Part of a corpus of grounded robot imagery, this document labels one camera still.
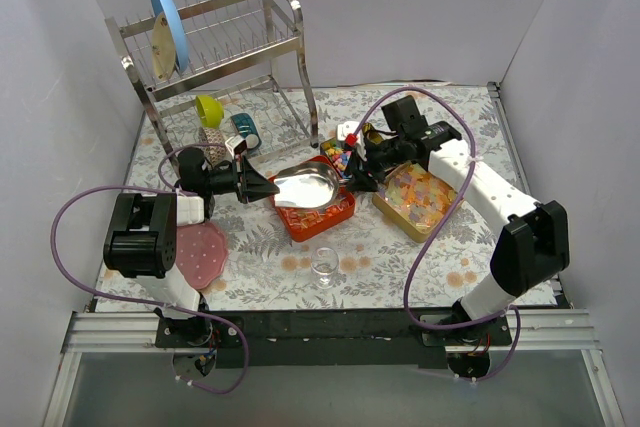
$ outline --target tray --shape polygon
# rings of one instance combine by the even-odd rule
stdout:
[[[418,164],[404,164],[387,176],[373,196],[373,205],[412,240],[422,243],[455,196],[455,190]]]
[[[313,157],[309,159],[309,161],[323,162],[332,165],[331,162],[322,155]],[[275,178],[276,176],[274,175],[269,180],[273,181]],[[273,197],[271,197],[271,203],[275,207]],[[280,220],[282,220],[282,223],[285,225],[287,232],[291,235],[291,238],[296,242],[304,242],[353,216],[356,210],[356,199],[351,192],[347,192],[346,189],[341,188],[338,199],[336,199],[333,205],[323,209],[322,212],[279,207],[275,207],[275,209]]]

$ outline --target floral tablecloth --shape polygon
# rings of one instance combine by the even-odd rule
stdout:
[[[315,89],[321,137],[334,135],[335,126],[357,120],[369,106],[393,86]],[[475,133],[478,153],[500,175],[517,186],[489,93],[484,87],[438,86],[434,92],[449,102]],[[308,119],[300,90],[288,90],[288,98],[302,119]],[[264,105],[253,102],[253,94],[229,97],[234,107],[258,116]],[[425,96],[414,95],[430,122],[451,116]],[[178,96],[165,107],[184,102]],[[379,128],[386,127],[381,112],[372,117]],[[195,112],[172,116],[171,132],[176,145],[196,141],[199,125]],[[287,135],[273,136],[286,142]],[[134,156],[129,185],[160,187],[156,168],[164,152],[153,129],[145,120]],[[255,164],[264,175],[272,175],[317,155],[310,147],[299,147],[277,158]],[[213,221],[226,233],[230,255],[224,273],[203,291],[212,310],[278,310],[322,308],[398,308],[407,272],[421,245],[413,242],[372,204],[371,194],[357,196],[355,215],[342,224],[304,242],[295,243],[267,200],[240,204],[235,195],[216,197]],[[411,289],[413,306],[450,306],[471,290],[489,271],[495,237],[480,215],[467,203],[454,214],[419,267]],[[322,290],[313,284],[311,252],[329,246],[340,255],[335,286]],[[117,272],[104,269],[98,287],[119,295],[148,298],[144,289]],[[532,289],[520,304],[555,304],[548,283]],[[140,311],[137,304],[99,299],[96,311]]]

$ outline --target aluminum frame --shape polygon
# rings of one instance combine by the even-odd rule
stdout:
[[[589,313],[582,309],[522,309],[518,351],[578,350],[582,353],[606,426],[624,425],[620,408],[602,360],[602,351]],[[45,426],[62,425],[83,353],[201,353],[194,349],[158,349],[154,346],[160,319],[153,313],[73,314],[63,346],[62,362],[47,411]],[[512,333],[515,315],[507,321]],[[508,346],[492,347],[508,350]],[[447,347],[447,352],[468,347]]]
[[[509,123],[507,122],[507,114],[504,110],[504,105],[502,104],[502,100],[500,99],[500,91],[498,90],[498,86],[495,83],[490,82],[489,84],[487,84],[487,90],[489,91],[491,102],[493,103],[494,107],[496,108],[496,112],[498,113],[498,123],[500,124],[502,133],[504,134],[504,140],[507,144],[509,157],[511,158],[511,162],[515,167],[516,175],[518,176],[518,180],[520,181],[520,185],[522,186],[522,191],[525,194],[531,195],[529,182],[527,181],[527,176],[524,172],[522,161],[520,160],[518,150],[516,149],[516,144],[513,141],[513,136],[511,135],[511,129],[509,128]]]

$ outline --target bowl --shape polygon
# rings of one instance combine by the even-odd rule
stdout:
[[[220,101],[208,95],[196,96],[196,109],[203,127],[217,129],[224,119],[224,107]]]
[[[329,168],[333,168],[331,162],[322,155],[309,159],[308,162],[323,162]],[[277,175],[274,175],[269,180],[275,182],[277,177]],[[270,200],[275,207],[275,196],[272,196]],[[292,209],[286,207],[275,207],[275,209],[291,238],[295,242],[304,242],[352,217],[356,209],[356,199],[351,192],[342,187],[332,205],[327,206],[325,209]]]

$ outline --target metal dish rack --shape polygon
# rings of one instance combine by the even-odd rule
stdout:
[[[153,30],[155,18],[151,12],[145,19],[138,16],[135,23],[125,19],[124,26],[118,26],[113,17],[105,19],[122,67],[165,152],[172,152],[178,147],[172,143],[171,129],[168,128],[178,122],[175,116],[190,116],[188,120],[191,122],[197,119],[197,114],[193,98],[168,108],[161,108],[159,103],[179,94],[195,95],[190,91],[265,62],[270,65],[269,75],[217,90],[213,96],[228,98],[226,111],[227,106],[232,110],[234,107],[242,109],[243,101],[254,107],[254,115],[260,112],[255,108],[256,102],[264,103],[265,110],[275,109],[271,113],[265,111],[263,121],[258,119],[256,122],[263,137],[260,155],[282,150],[281,143],[275,142],[276,136],[280,142],[286,139],[290,146],[307,141],[313,147],[318,146],[318,114],[307,74],[302,10],[298,0],[285,1],[292,15],[287,15],[275,0],[195,0],[192,4],[185,0],[185,6],[178,9],[178,13],[188,40],[189,66],[183,73],[174,72],[167,79],[153,75],[149,31]],[[308,126],[302,122],[276,81],[274,59],[289,52],[297,54],[300,81],[309,108]],[[242,96],[240,101],[236,94]],[[271,128],[277,130],[277,135],[273,135]],[[183,139],[173,137],[174,142],[189,143],[184,136]],[[196,141],[196,132],[192,137]],[[177,168],[175,157],[171,161],[174,169]]]

